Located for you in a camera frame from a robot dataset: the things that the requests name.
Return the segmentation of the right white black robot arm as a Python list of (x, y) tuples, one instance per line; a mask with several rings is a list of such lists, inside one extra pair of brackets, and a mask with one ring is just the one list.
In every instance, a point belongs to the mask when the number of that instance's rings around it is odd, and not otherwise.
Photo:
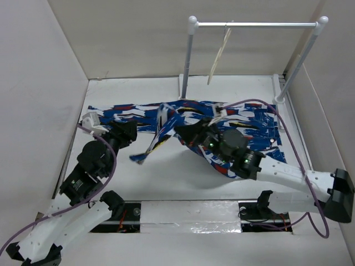
[(176, 126), (174, 130), (188, 146), (206, 148), (221, 161), (230, 162), (230, 170), (239, 178), (272, 182), (295, 190), (294, 193), (263, 191), (256, 205), (262, 218), (275, 213), (322, 211), (333, 221), (351, 222), (354, 184), (346, 170), (318, 172), (277, 161), (248, 148), (248, 139), (239, 130), (220, 131), (208, 119)]

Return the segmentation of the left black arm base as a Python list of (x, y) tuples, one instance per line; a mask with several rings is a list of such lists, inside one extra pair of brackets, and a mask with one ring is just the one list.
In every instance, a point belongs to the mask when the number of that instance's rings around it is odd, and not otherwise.
[(125, 204), (118, 218), (110, 218), (94, 227), (90, 233), (140, 233), (141, 202)]

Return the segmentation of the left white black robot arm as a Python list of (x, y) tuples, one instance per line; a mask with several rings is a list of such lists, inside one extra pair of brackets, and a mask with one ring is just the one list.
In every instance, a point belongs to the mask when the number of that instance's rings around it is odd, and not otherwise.
[(59, 265), (62, 250), (78, 236), (101, 222), (125, 215), (125, 201), (114, 191), (100, 199), (76, 220), (73, 217), (113, 178), (119, 150), (137, 138), (135, 121), (110, 123), (110, 129), (98, 130), (78, 125), (95, 139), (88, 142), (77, 157), (77, 165), (59, 188), (45, 215), (9, 238), (1, 247), (11, 259), (22, 265)]

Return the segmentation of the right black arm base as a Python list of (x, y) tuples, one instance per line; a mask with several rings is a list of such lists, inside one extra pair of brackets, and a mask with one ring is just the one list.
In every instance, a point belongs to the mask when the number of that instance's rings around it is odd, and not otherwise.
[(258, 199), (238, 201), (242, 233), (292, 232), (289, 214), (268, 208), (271, 194), (271, 190), (262, 191)]

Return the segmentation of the blue white red patterned trousers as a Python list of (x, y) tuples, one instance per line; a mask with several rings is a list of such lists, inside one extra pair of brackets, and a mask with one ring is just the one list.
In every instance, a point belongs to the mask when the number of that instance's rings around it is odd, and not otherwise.
[[(135, 121), (138, 132), (154, 134), (145, 152), (129, 157), (131, 161), (142, 164), (150, 153), (168, 139), (181, 138), (174, 131), (174, 126), (192, 125), (203, 118), (214, 117), (215, 105), (214, 101), (177, 100), (142, 105), (88, 106), (88, 110), (95, 111), (100, 124), (105, 127), (113, 121)], [(245, 103), (228, 108), (226, 113), (226, 117), (215, 124), (221, 132), (228, 129), (239, 130), (248, 138), (250, 149), (262, 152), (277, 161), (286, 162), (275, 115), (269, 107), (263, 104)]]

